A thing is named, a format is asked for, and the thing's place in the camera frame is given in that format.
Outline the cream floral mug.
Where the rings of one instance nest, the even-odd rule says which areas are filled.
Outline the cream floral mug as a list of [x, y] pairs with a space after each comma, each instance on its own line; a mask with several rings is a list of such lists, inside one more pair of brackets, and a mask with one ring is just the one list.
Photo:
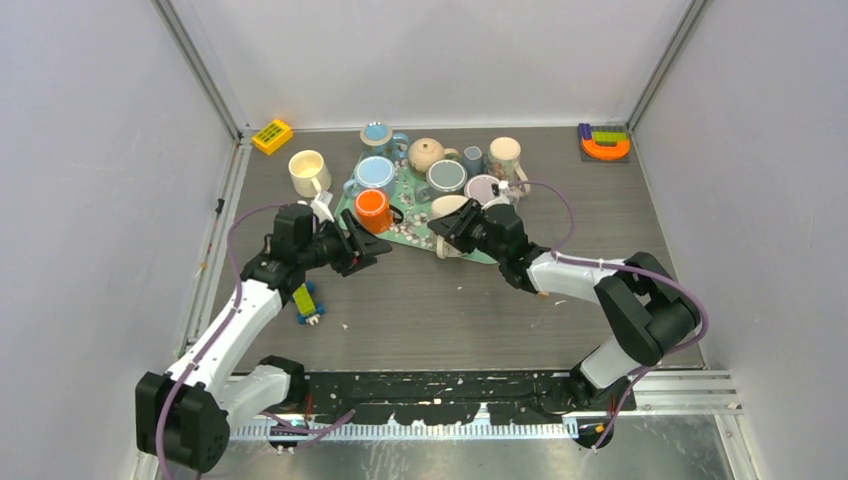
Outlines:
[[[431, 218], [439, 219], [445, 217], [458, 209], [468, 201], [464, 195], [444, 195], [436, 198], [431, 202]], [[463, 256], [463, 253], [448, 244], [445, 239], [440, 236], [435, 236], [435, 252], [439, 259], [456, 258]]]

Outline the cream plain mug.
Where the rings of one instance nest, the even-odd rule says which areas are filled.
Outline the cream plain mug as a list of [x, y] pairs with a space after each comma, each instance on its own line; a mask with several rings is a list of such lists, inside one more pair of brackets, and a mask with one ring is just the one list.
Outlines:
[[331, 174], [318, 151], [302, 150], [295, 153], [288, 162], [288, 171], [293, 187], [301, 197], [314, 198], [331, 189]]

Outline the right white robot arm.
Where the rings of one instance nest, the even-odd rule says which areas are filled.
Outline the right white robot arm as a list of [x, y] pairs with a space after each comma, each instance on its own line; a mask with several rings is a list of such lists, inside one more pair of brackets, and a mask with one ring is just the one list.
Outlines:
[[494, 259], [505, 281], [518, 290], [600, 306], [612, 335], [565, 381], [572, 400], [584, 410], [598, 409], [617, 381], [645, 373], [707, 331], [708, 315], [700, 301], [646, 252], [624, 260], [565, 255], [530, 241], [515, 208], [501, 200], [487, 205], [468, 200], [428, 227], [462, 253], [480, 251]]

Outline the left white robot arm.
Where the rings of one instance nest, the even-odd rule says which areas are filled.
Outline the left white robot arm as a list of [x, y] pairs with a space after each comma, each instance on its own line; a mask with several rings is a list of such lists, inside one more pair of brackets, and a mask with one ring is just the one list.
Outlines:
[[270, 208], [276, 213], [272, 231], [243, 267], [232, 247], [241, 222], [227, 232], [235, 284], [226, 307], [165, 372], [147, 372], [136, 385], [137, 447], [156, 456], [165, 479], [175, 465], [197, 475], [209, 472], [234, 430], [273, 406], [293, 414], [305, 405], [310, 386], [296, 361], [268, 356], [244, 378], [229, 378], [258, 334], [293, 303], [308, 271], [330, 267], [347, 277], [392, 250], [350, 211], [335, 220], [322, 197]]

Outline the orange mug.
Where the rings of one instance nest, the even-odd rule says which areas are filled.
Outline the orange mug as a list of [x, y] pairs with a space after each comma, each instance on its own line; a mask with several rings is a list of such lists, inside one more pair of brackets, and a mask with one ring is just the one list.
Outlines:
[[404, 213], [392, 205], [389, 196], [380, 189], [366, 189], [354, 200], [354, 209], [360, 224], [374, 235], [382, 234], [399, 225]]

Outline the lilac mug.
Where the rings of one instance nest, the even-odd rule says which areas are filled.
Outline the lilac mug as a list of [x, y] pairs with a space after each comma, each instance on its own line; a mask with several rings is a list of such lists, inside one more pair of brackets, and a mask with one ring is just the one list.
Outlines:
[[464, 195], [476, 200], [480, 205], [486, 205], [500, 195], [500, 180], [492, 175], [480, 174], [471, 177], [465, 184]]

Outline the grey mug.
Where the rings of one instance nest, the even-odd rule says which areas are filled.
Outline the grey mug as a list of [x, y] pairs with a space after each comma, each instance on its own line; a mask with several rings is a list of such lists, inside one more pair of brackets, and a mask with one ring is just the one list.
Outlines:
[[467, 180], [468, 173], [459, 161], [437, 161], [428, 168], [424, 183], [415, 188], [414, 198], [417, 203], [426, 203], [446, 195], [461, 194]]

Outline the tall floral mug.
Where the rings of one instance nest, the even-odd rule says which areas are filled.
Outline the tall floral mug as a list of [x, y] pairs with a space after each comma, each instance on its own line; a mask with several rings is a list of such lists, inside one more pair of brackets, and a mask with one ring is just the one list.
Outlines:
[[510, 184], [521, 182], [512, 190], [523, 197], [530, 193], [531, 187], [526, 184], [528, 177], [521, 167], [520, 156], [521, 145], [512, 137], [498, 137], [489, 144], [488, 159], [492, 175]]

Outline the blue mug behind tray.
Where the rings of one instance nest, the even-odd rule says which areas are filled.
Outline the blue mug behind tray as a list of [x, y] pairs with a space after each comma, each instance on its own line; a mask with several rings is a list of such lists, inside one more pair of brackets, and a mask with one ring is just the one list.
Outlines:
[[374, 121], [365, 125], [359, 133], [364, 154], [382, 156], [392, 161], [408, 158], [410, 145], [409, 137], [402, 132], [395, 132], [389, 125]]

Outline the green floral tray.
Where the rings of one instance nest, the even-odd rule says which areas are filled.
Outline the green floral tray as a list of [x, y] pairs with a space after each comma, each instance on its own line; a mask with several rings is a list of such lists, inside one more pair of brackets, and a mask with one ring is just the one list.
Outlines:
[[[402, 160], [396, 170], [395, 193], [391, 198], [391, 204], [403, 212], [404, 219], [401, 223], [395, 224], [387, 231], [379, 234], [378, 237], [389, 242], [438, 254], [441, 245], [436, 234], [427, 227], [431, 213], [430, 203], [417, 203], [415, 200], [415, 189], [421, 184], [423, 184], [423, 181], [411, 172], [408, 161]], [[470, 254], [460, 254], [447, 244], [443, 244], [441, 247], [446, 257], [489, 265], [496, 263], [494, 259], [479, 250]]]

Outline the toy brick car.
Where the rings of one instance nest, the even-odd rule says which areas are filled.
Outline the toy brick car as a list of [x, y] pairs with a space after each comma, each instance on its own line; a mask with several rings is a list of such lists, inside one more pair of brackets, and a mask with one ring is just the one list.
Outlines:
[[288, 299], [288, 303], [296, 309], [300, 325], [317, 325], [326, 313], [323, 304], [313, 298], [315, 291], [316, 285], [312, 281], [305, 281]]

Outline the small blue-grey cup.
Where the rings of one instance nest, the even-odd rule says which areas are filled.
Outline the small blue-grey cup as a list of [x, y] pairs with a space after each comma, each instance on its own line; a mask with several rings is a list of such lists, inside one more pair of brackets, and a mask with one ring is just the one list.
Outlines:
[[461, 164], [465, 168], [468, 178], [481, 175], [485, 171], [484, 154], [478, 146], [469, 146], [462, 152]]

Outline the beige teapot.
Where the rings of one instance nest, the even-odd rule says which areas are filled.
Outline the beige teapot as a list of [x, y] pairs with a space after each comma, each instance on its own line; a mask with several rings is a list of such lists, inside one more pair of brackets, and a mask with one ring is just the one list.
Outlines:
[[454, 148], [445, 148], [433, 138], [420, 138], [407, 150], [409, 168], [419, 178], [424, 178], [430, 166], [443, 159], [456, 160], [460, 153]]

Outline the orange and green toy stack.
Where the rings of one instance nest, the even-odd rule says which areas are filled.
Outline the orange and green toy stack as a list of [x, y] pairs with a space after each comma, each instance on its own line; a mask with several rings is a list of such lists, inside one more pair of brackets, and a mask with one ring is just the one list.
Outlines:
[[627, 163], [631, 140], [623, 126], [577, 126], [581, 159], [586, 162]]

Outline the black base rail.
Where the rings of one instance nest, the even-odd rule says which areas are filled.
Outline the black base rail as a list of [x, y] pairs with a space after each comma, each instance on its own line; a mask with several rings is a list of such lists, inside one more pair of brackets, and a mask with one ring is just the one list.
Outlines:
[[556, 370], [311, 372], [307, 386], [293, 401], [266, 410], [324, 424], [353, 411], [357, 425], [436, 426], [468, 424], [483, 412], [494, 425], [535, 425], [559, 423], [572, 412], [604, 418], [618, 405], [635, 408], [623, 398], [625, 378], [590, 395]]

